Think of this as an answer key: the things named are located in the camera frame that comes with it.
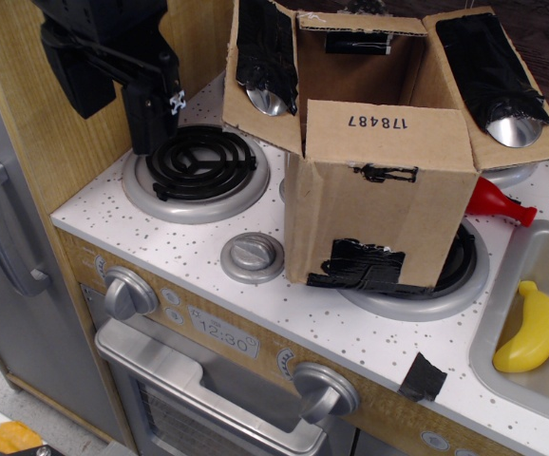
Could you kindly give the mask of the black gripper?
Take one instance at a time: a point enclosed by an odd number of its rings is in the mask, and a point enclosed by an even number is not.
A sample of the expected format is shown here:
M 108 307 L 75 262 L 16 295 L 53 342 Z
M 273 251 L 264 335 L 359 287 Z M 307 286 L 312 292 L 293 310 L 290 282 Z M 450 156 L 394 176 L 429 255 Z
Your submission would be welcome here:
M 114 84 L 89 62 L 85 51 L 141 68 L 123 86 L 123 104 L 133 152 L 152 155 L 176 135 L 186 106 L 179 59 L 159 26 L 165 1 L 36 1 L 45 16 L 41 41 L 47 61 L 74 110 L 88 119 L 116 99 Z

